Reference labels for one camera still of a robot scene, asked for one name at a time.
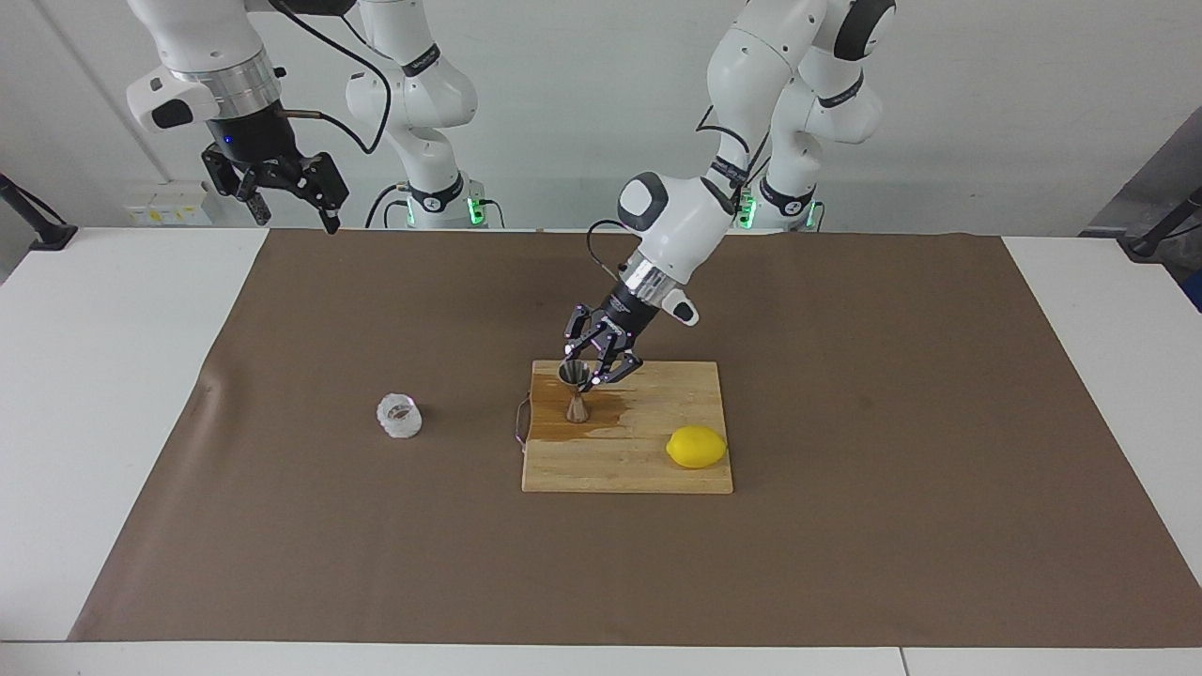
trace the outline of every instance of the robot wrist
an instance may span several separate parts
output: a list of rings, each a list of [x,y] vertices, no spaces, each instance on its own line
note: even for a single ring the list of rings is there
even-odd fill
[[[697,324],[697,308],[685,295],[680,283],[635,251],[626,261],[621,284],[638,302],[659,308],[685,326]]]
[[[600,308],[613,324],[631,338],[638,337],[660,309],[635,295],[625,283],[618,283]]]
[[[206,125],[221,154],[234,162],[297,161],[300,152],[297,150],[296,134],[282,111],[284,106],[275,101],[248,115],[213,119]]]

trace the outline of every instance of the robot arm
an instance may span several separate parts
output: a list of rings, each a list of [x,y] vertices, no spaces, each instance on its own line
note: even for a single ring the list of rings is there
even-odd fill
[[[819,138],[863,143],[880,125],[881,112],[858,60],[838,59],[817,46],[810,49],[776,102],[768,174],[755,186],[756,225],[796,230],[817,190]]]
[[[272,66],[248,11],[267,0],[129,0],[154,37],[162,65],[126,90],[149,131],[203,121],[214,142],[202,153],[214,186],[246,203],[266,225],[260,188],[286,190],[313,204],[327,232],[349,191],[327,153],[302,155],[280,103],[281,69]],[[341,16],[353,0],[290,0],[298,14]]]
[[[356,73],[346,85],[351,113],[379,124],[385,88],[393,93],[386,134],[409,180],[409,209],[417,227],[468,227],[478,221],[472,200],[483,196],[454,159],[439,128],[465,125],[476,115],[471,81],[456,69],[430,35],[421,0],[359,0],[365,38],[395,65],[388,82]]]
[[[732,198],[746,184],[752,148],[769,126],[778,128],[775,148],[781,159],[774,165],[781,184],[783,177],[789,177],[790,185],[816,180],[820,148],[813,136],[798,131],[805,123],[793,121],[803,87],[797,83],[804,84],[798,67],[814,48],[840,61],[863,58],[888,28],[893,11],[893,0],[748,2],[709,63],[707,83],[718,124],[703,129],[724,136],[706,176],[679,179],[647,172],[627,183],[619,196],[619,218],[642,242],[606,301],[597,309],[577,306],[569,319],[566,358],[575,360],[589,348],[597,351],[596,368],[582,390],[617,383],[642,366],[633,345],[660,310],[688,326],[697,324],[697,308],[684,286],[730,229],[736,213]],[[816,58],[813,67],[825,72],[828,66]],[[791,91],[795,85],[797,91]],[[855,99],[858,91],[837,101]],[[813,103],[814,97],[807,101]]]

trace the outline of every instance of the spilled liquid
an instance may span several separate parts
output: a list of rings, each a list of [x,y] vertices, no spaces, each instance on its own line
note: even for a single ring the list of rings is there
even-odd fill
[[[584,395],[584,405],[589,409],[588,422],[569,422],[565,417],[572,392],[555,375],[534,374],[531,381],[531,427],[530,439],[545,441],[572,441],[588,439],[603,429],[621,427],[621,416],[630,407],[621,395],[603,389]]]

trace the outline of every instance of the white table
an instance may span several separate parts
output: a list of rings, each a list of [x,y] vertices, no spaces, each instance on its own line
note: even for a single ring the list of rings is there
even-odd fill
[[[88,230],[0,286],[0,639],[34,641],[0,645],[0,674],[1202,674],[1202,650],[59,642],[264,236]],[[1202,580],[1202,315],[1113,242],[1006,243]]]

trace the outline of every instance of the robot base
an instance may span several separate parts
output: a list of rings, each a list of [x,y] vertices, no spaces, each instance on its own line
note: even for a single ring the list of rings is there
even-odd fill
[[[441,212],[427,212],[412,196],[409,197],[409,227],[415,230],[465,230],[488,227],[488,212],[480,202],[484,185],[468,180],[468,189]]]

